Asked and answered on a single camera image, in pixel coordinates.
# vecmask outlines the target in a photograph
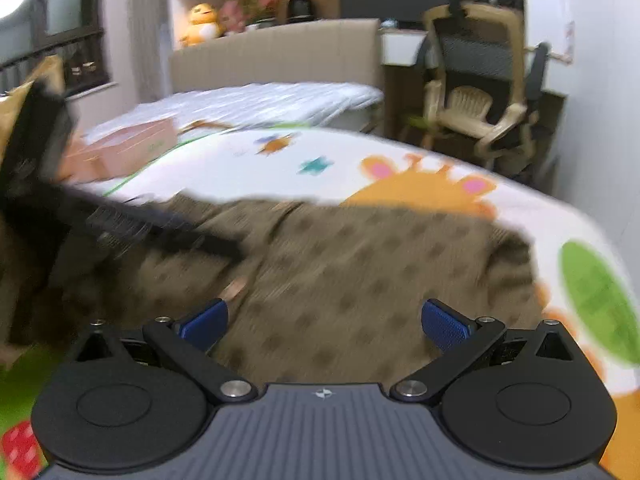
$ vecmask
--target gray curtain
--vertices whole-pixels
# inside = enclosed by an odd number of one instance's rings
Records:
[[[140,102],[165,97],[167,0],[129,0],[129,37]]]

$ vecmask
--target yellow plush toy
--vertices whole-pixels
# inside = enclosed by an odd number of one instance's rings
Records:
[[[218,13],[209,4],[199,4],[189,13],[187,34],[180,38],[184,46],[191,46],[207,40],[214,40],[222,35],[218,24]]]

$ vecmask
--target mesh backrest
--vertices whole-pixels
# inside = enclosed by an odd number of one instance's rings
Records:
[[[465,18],[434,20],[433,27],[447,72],[501,80],[513,78],[513,51],[506,26]]]

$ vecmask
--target headboard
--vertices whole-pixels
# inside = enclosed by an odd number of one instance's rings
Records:
[[[319,20],[252,30],[177,50],[174,92],[304,81],[381,87],[378,20]]]

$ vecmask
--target circular cover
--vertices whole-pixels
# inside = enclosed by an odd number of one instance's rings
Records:
[[[597,459],[616,426],[615,407],[596,375],[552,359],[463,376],[444,393],[442,416],[465,447],[524,469]]]
[[[185,449],[207,416],[204,394],[170,370],[115,359],[62,365],[33,407],[46,455],[83,472],[128,472]]]

